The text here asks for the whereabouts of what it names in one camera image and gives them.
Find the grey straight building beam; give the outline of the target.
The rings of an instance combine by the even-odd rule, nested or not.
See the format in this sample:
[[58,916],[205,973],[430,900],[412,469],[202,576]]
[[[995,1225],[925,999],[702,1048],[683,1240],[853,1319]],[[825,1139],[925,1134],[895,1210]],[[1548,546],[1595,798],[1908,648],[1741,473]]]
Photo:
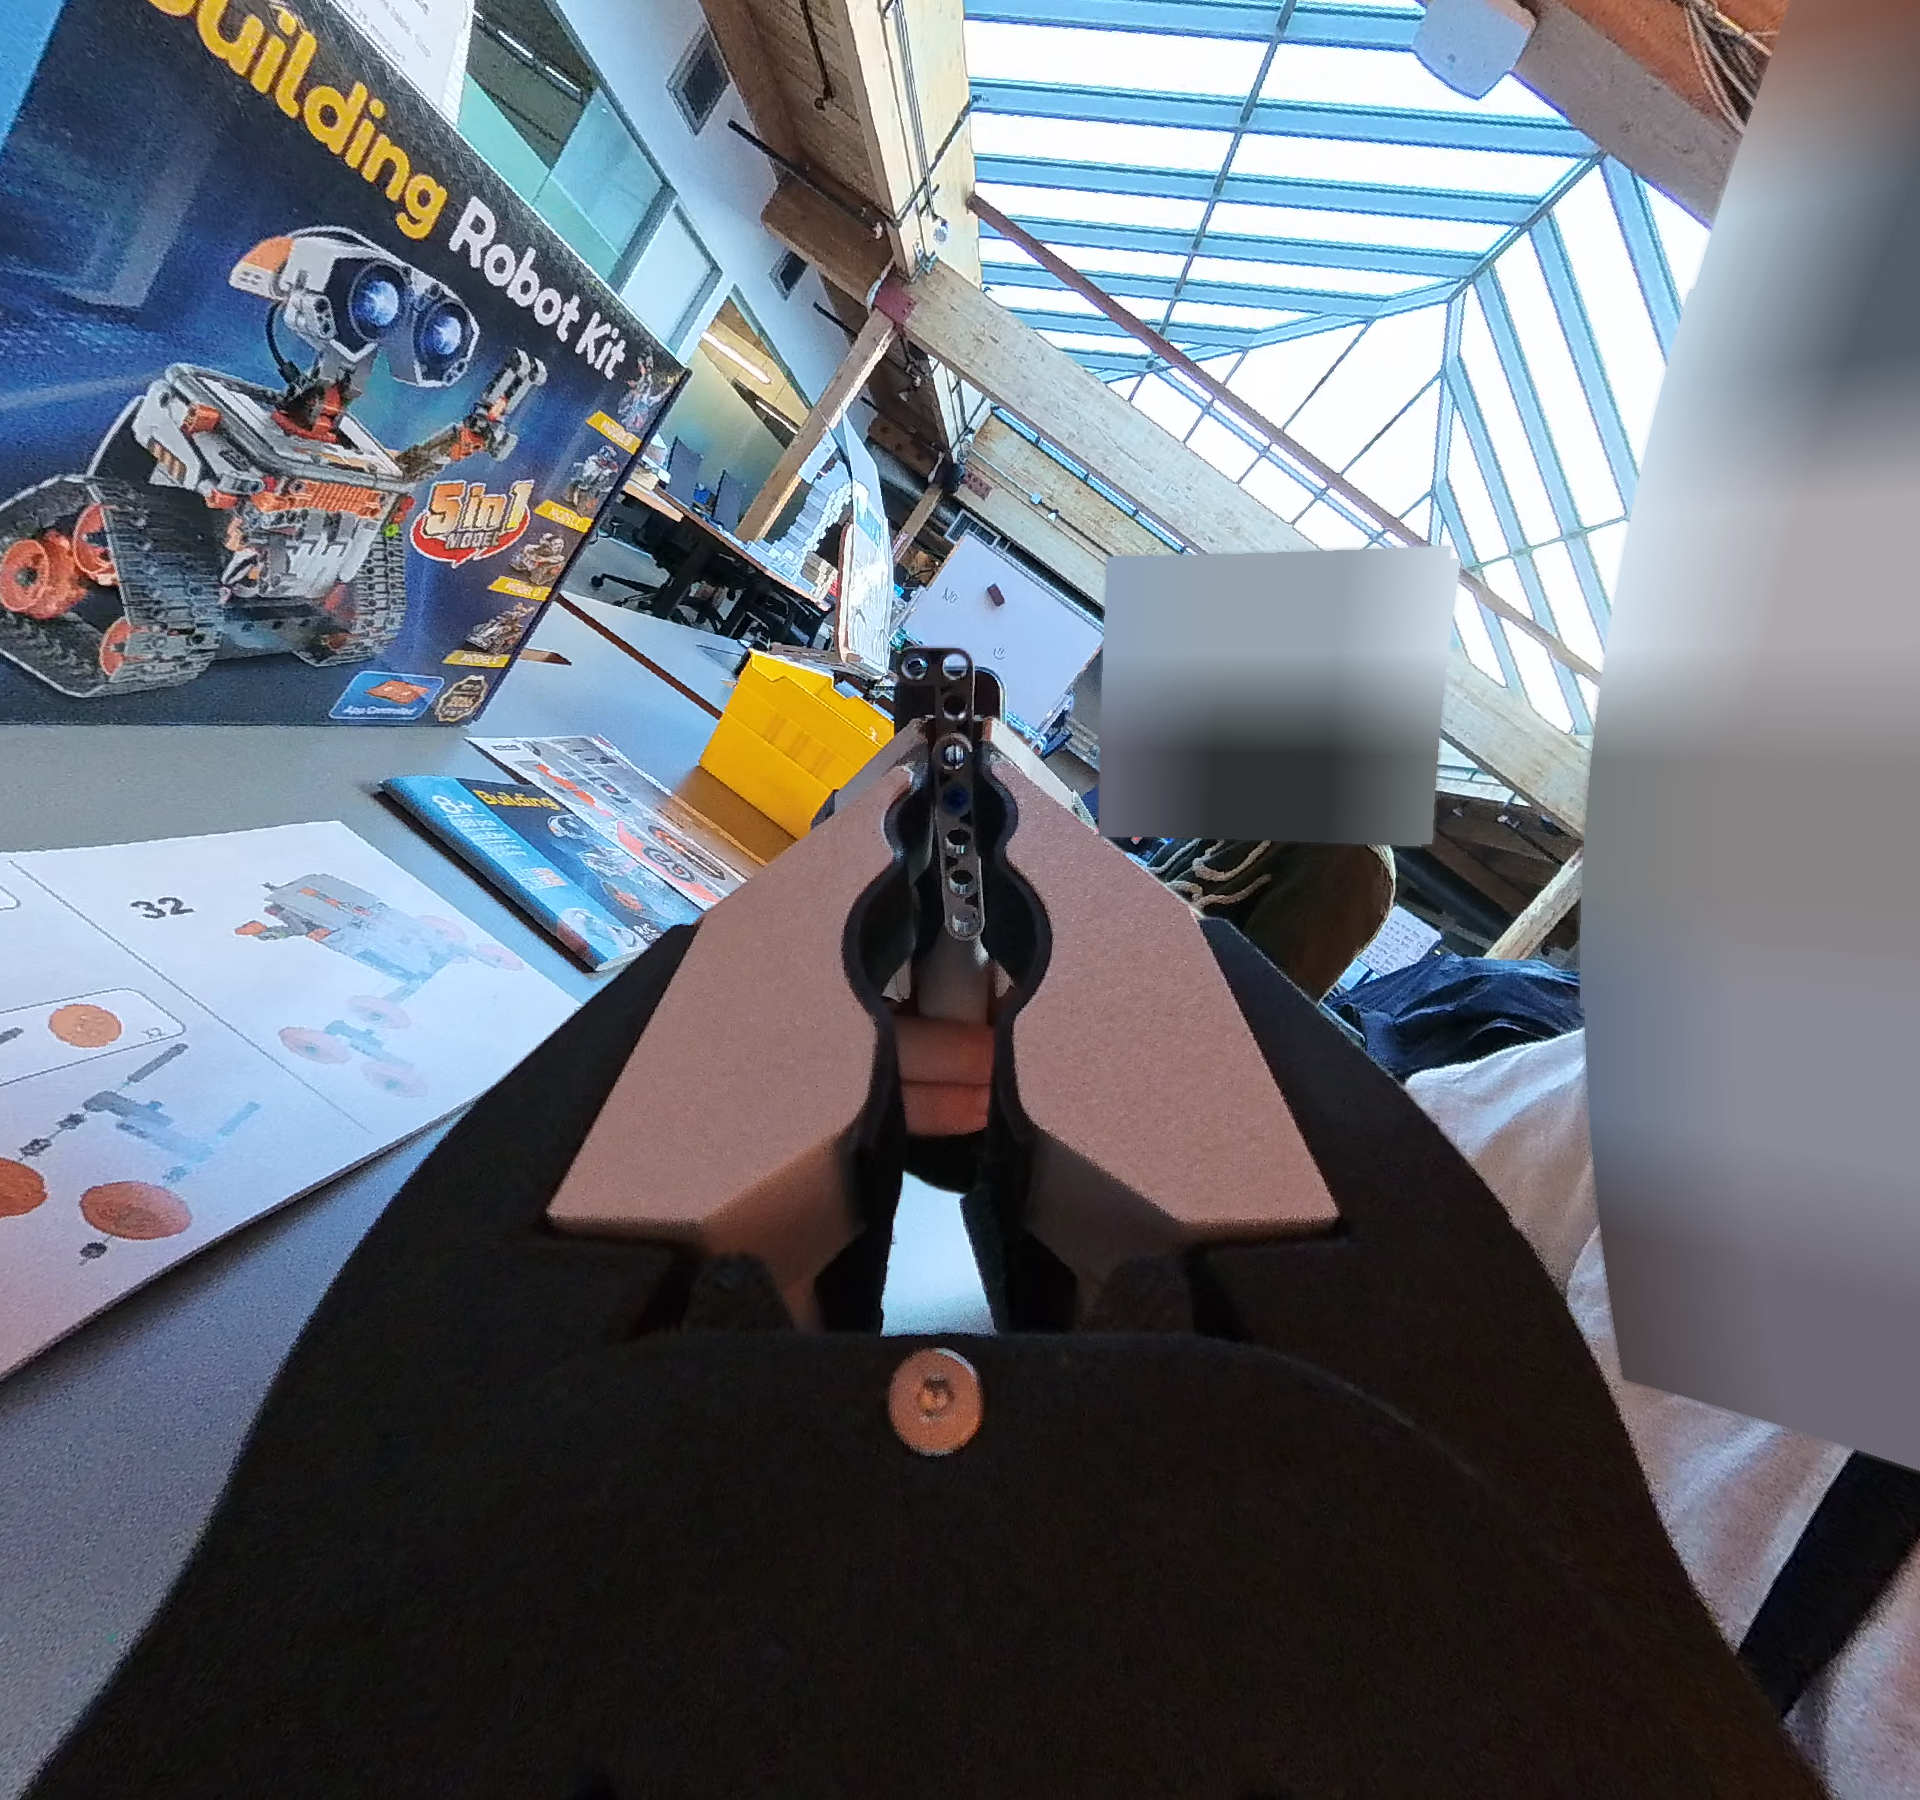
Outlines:
[[[973,801],[964,815],[951,815],[940,805],[940,782],[948,774],[973,776]],[[944,738],[930,746],[932,862],[940,881],[944,928],[971,940],[985,928],[983,868],[979,862],[979,766],[975,742]]]

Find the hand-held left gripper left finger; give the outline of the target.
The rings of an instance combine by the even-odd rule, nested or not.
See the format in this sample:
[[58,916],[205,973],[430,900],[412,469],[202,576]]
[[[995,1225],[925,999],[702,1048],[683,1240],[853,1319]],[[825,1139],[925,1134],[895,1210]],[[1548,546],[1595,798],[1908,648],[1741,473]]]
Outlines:
[[697,927],[549,1204],[579,1236],[750,1256],[803,1323],[876,1331],[901,1200],[883,986],[919,932],[920,785],[889,770]]

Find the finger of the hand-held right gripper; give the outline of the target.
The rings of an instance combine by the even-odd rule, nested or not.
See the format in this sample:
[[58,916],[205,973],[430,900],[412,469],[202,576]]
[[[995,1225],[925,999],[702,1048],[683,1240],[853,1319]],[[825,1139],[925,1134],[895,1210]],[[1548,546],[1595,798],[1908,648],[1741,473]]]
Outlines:
[[907,726],[867,762],[859,773],[835,787],[814,815],[814,828],[823,826],[837,810],[854,805],[865,791],[878,785],[889,770],[907,768],[914,776],[914,726]]
[[1044,761],[1044,757],[1013,730],[1011,723],[992,715],[992,770],[995,779],[1011,782],[1014,773],[1020,773],[1023,779],[1028,779],[1036,789],[1050,795],[1056,805],[1069,808],[1069,813],[1082,824],[1094,826],[1094,815],[1082,805],[1082,800],[1071,789],[1069,782],[1060,779]]

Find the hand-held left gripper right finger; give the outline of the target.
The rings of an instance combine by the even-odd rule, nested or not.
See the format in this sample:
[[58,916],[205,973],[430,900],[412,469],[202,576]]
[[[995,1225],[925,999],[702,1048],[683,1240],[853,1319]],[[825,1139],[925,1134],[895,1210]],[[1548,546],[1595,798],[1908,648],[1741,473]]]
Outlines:
[[995,1323],[1069,1327],[1128,1260],[1336,1230],[1332,1190],[1202,924],[1008,761],[979,768],[1011,978],[979,1171]]

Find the glass skylight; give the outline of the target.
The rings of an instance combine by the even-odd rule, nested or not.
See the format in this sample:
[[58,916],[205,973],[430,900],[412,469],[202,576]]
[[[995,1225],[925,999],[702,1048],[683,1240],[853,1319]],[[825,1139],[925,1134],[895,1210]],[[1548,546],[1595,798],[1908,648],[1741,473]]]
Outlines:
[[964,0],[978,189],[1600,663],[1709,229],[1415,0]]

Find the yellow storage bin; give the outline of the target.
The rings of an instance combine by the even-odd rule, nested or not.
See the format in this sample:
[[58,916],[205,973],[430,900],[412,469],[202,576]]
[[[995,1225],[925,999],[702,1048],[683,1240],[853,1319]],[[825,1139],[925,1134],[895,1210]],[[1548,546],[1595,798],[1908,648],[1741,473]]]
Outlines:
[[889,710],[841,692],[828,671],[752,653],[700,766],[777,826],[805,835],[830,791],[893,736]]

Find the blue robot kit box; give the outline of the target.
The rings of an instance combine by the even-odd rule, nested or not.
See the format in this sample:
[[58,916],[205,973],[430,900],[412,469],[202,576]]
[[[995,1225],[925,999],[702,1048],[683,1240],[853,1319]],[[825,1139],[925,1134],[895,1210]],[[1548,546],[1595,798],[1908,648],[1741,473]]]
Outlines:
[[4,726],[468,721],[683,368],[330,0],[38,29]]

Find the white sticker sheet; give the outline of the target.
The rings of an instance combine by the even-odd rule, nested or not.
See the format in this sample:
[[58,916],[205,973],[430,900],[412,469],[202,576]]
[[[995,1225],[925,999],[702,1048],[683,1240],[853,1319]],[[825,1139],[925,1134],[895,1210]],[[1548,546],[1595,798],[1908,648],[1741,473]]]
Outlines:
[[472,744],[516,783],[553,795],[674,881],[700,913],[761,868],[730,833],[596,736],[486,738]]

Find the blue building manual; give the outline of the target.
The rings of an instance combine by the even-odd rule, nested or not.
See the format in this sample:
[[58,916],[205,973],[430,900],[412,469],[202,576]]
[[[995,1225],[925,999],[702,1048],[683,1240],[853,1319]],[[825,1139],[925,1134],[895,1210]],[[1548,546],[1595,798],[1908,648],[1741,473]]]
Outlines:
[[383,791],[591,970],[699,921],[674,881],[530,785],[412,774]]

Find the person's right hand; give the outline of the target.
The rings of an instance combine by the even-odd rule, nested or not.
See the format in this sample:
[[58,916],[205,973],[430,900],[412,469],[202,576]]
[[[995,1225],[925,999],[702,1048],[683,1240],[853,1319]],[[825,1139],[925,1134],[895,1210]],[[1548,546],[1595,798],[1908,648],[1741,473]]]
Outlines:
[[895,1017],[901,1096],[913,1139],[971,1139],[992,1116],[995,1032],[989,1022]]

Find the white whiteboard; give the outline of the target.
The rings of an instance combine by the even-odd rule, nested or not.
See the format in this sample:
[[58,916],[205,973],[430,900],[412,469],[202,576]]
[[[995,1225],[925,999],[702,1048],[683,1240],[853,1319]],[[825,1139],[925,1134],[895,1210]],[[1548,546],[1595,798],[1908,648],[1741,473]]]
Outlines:
[[956,646],[994,671],[1001,705],[1044,731],[1099,648],[1102,623],[1036,579],[1020,563],[967,536],[908,605],[911,642]]

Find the open white instruction booklet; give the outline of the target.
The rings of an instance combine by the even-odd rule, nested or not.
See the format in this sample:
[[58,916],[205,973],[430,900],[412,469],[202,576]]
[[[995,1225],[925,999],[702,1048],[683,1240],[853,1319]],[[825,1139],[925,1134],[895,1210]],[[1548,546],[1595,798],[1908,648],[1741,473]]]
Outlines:
[[461,1111],[579,1007],[342,823],[3,877],[6,1374]]

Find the grey desk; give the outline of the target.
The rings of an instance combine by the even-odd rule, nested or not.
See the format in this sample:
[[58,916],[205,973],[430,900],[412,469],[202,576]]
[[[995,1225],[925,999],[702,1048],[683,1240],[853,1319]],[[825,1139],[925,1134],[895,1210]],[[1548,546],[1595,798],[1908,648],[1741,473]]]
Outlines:
[[[490,736],[609,738],[741,846],[792,837],[697,766],[715,723],[619,644],[553,606],[493,707]],[[4,734],[53,783],[4,837],[38,848],[338,818],[496,928],[574,997],[595,980],[446,858],[375,783],[488,774],[457,731],[83,730]],[[24,1788],[169,1591],[307,1315],[398,1188],[423,1134],[140,1289],[4,1380],[4,1788]]]

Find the white ceiling box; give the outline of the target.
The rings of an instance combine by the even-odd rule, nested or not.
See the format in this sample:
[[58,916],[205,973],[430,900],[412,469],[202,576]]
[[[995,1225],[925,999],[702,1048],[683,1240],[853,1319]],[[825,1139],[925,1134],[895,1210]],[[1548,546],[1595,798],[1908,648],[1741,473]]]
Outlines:
[[1536,27],[1521,0],[1429,0],[1412,52],[1453,93],[1478,101],[1517,69]]

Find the background office desk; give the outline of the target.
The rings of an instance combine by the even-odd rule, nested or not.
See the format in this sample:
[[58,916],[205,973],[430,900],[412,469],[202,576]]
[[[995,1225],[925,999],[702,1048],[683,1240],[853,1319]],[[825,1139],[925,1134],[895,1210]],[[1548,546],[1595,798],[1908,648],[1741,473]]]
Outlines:
[[741,541],[702,512],[629,477],[609,500],[603,519],[640,523],[646,512],[649,553],[667,577],[635,606],[660,620],[686,615],[689,623],[765,646],[816,646],[833,620],[835,596],[774,565],[756,542]]

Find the tilted board stand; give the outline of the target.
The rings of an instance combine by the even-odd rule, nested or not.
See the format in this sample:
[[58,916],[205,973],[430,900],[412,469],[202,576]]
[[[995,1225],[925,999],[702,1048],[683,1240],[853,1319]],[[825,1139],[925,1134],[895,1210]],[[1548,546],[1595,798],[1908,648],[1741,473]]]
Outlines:
[[833,653],[843,665],[882,676],[889,666],[895,551],[878,468],[850,426],[835,427],[843,466],[832,491],[828,528],[840,529]]

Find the dark navy bag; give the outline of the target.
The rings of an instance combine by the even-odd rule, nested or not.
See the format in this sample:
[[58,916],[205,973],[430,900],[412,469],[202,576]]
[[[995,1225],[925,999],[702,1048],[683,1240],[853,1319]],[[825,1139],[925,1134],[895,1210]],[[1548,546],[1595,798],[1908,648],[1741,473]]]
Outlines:
[[1435,951],[1361,978],[1329,1006],[1395,1078],[1488,1057],[1581,1027],[1575,970],[1548,960]]

